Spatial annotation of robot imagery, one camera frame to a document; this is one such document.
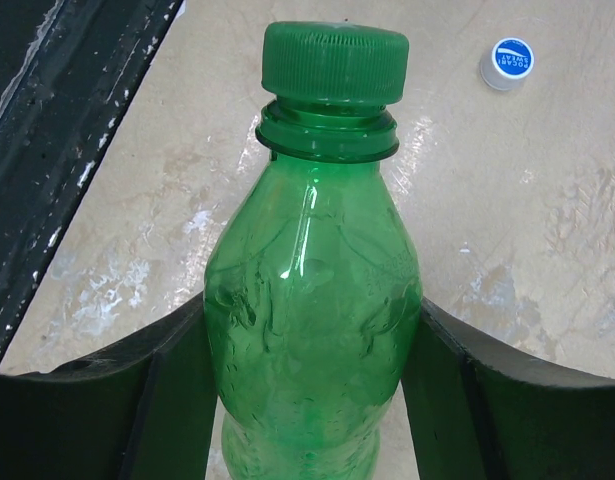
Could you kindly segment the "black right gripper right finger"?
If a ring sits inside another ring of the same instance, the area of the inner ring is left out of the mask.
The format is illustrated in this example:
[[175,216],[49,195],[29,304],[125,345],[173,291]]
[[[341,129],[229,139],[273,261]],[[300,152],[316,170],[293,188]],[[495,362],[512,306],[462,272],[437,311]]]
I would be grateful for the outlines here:
[[422,479],[615,479],[615,379],[526,354],[425,300],[401,382]]

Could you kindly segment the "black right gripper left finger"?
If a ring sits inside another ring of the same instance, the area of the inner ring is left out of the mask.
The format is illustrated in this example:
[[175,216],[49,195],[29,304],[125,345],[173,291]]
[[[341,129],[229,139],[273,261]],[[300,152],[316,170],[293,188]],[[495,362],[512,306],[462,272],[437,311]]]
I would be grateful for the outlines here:
[[0,374],[0,479],[202,479],[216,403],[197,295],[50,373]]

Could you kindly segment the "green plastic bottle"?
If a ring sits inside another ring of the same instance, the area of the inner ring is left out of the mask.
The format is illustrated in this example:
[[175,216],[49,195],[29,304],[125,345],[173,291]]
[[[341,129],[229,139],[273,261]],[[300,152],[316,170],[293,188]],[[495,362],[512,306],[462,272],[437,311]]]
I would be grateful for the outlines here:
[[269,161],[204,278],[223,458],[234,479],[369,479],[422,301],[380,172],[395,123],[277,98],[256,136]]

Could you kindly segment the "Pocari Sweat white cap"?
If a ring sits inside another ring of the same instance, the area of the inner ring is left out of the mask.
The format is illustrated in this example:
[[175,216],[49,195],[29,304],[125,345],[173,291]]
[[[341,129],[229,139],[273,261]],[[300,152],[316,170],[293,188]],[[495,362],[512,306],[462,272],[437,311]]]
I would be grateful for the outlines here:
[[520,38],[500,39],[479,63],[482,80],[490,88],[507,92],[521,87],[535,64],[531,46]]

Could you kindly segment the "green bottle cap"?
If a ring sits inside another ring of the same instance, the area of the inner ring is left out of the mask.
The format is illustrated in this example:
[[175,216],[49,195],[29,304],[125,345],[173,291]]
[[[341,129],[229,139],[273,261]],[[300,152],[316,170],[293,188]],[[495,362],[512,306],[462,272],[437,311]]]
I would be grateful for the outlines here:
[[349,23],[274,22],[265,30],[261,85],[278,97],[386,106],[403,96],[409,41]]

